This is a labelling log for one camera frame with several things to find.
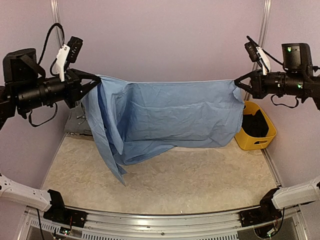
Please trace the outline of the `grey denim shirt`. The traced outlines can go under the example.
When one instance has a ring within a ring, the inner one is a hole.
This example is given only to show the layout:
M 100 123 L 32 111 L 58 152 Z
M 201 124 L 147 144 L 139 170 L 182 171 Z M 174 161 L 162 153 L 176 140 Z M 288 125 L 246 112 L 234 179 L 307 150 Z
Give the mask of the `grey denim shirt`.
M 85 107 L 82 103 L 79 103 L 75 108 L 70 110 L 64 126 L 64 132 L 69 135 L 92 135 L 86 118 Z

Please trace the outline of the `yellow plastic basket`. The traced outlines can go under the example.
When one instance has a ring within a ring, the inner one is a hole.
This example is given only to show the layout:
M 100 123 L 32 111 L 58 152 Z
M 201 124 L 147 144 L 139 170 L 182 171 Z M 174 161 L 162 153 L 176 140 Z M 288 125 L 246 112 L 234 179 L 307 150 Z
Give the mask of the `yellow plastic basket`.
M 242 150 L 245 151 L 251 151 L 251 150 L 258 150 L 258 149 L 265 149 L 269 143 L 273 140 L 273 138 L 276 136 L 277 131 L 269 117 L 266 115 L 266 113 L 260 108 L 259 105 L 252 101 L 245 101 L 244 102 L 244 110 L 243 110 L 243 116 L 244 115 L 250 115 L 255 114 L 258 110 L 261 110 L 267 124 L 269 127 L 268 133 L 265 137 L 252 137 L 245 133 L 245 131 L 242 128 L 242 123 L 240 124 L 241 129 L 240 131 L 235 135 L 235 140 L 239 147 Z

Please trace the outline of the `right aluminium frame post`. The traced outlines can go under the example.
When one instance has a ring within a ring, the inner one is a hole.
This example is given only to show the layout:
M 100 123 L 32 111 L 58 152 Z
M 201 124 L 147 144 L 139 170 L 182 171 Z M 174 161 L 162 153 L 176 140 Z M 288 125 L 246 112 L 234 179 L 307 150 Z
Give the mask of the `right aluminium frame post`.
M 258 35 L 258 44 L 262 48 L 265 46 L 265 43 L 266 43 L 271 8 L 272 8 L 272 0 L 264 0 L 260 30 Z

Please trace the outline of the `aluminium front rail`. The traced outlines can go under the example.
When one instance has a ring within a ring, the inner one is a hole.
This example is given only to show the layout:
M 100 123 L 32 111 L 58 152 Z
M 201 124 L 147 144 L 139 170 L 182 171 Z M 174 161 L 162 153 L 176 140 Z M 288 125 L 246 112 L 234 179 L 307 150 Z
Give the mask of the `aluminium front rail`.
M 22 217 L 18 240 L 306 240 L 298 207 L 284 217 L 242 226 L 240 210 L 197 214 L 133 214 L 86 209 L 83 227 L 44 219 L 30 207 Z

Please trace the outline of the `light blue long sleeve shirt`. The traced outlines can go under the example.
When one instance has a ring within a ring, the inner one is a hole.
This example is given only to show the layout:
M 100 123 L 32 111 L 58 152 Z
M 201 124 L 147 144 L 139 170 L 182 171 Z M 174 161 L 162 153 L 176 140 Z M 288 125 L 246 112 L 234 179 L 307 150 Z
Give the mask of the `light blue long sleeve shirt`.
M 124 166 L 174 147 L 226 146 L 241 129 L 244 101 L 232 80 L 130 82 L 102 76 L 82 99 L 100 156 L 124 181 Z

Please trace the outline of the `left aluminium frame post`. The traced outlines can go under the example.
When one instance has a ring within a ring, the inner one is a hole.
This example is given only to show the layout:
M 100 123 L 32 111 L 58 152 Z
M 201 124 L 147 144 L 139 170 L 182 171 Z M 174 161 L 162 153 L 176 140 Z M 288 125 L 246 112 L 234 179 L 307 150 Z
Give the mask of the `left aluminium frame post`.
M 49 2 L 53 23 L 62 25 L 58 0 L 50 0 Z M 57 27 L 55 29 L 55 36 L 57 45 L 60 48 L 64 42 L 64 31 L 61 28 Z

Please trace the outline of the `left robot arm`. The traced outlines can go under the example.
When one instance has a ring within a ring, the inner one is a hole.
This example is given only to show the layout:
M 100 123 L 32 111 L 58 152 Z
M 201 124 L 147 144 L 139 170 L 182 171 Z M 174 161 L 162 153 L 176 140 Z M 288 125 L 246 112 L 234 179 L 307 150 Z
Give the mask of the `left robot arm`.
M 57 107 L 64 101 L 72 109 L 90 90 L 101 83 L 91 73 L 77 69 L 64 69 L 62 76 L 46 77 L 45 70 L 37 64 L 36 50 L 26 48 L 8 53 L 3 59 L 4 85 L 0 88 L 0 124 L 15 114 L 32 121 L 32 110 L 47 106 Z M 87 213 L 65 206 L 56 190 L 42 190 L 0 176 L 0 196 L 12 202 L 43 212 L 47 220 L 82 228 Z

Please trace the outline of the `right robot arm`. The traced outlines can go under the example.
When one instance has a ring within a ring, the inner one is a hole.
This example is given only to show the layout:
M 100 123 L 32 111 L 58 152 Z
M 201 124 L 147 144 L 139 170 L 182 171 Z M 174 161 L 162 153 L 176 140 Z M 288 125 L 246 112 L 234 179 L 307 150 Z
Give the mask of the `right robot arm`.
M 294 96 L 297 103 L 313 99 L 320 106 L 320 78 L 314 76 L 319 67 L 312 63 L 310 46 L 307 43 L 284 43 L 281 46 L 283 71 L 273 72 L 270 66 L 272 56 L 250 39 L 244 45 L 250 59 L 258 63 L 259 70 L 247 73 L 236 80 L 237 87 L 245 90 L 254 99 Z M 319 201 L 320 178 L 291 187 L 277 187 L 269 190 L 260 200 L 259 207 L 239 213 L 242 227 L 264 224 L 284 217 L 286 207 L 306 205 Z

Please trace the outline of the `aluminium frame post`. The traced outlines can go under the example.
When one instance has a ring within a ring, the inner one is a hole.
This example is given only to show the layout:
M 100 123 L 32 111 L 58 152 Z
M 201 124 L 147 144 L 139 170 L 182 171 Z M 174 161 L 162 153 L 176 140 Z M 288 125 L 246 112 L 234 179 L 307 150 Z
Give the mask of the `aluminium frame post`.
M 262 48 L 265 46 L 265 43 L 266 43 L 271 8 L 272 8 L 272 0 L 264 0 L 260 30 L 258 35 L 258 44 Z
M 58 0 L 50 0 L 49 2 L 53 23 L 62 25 Z M 64 31 L 61 28 L 57 27 L 55 29 L 55 36 L 57 45 L 60 48 L 64 42 Z

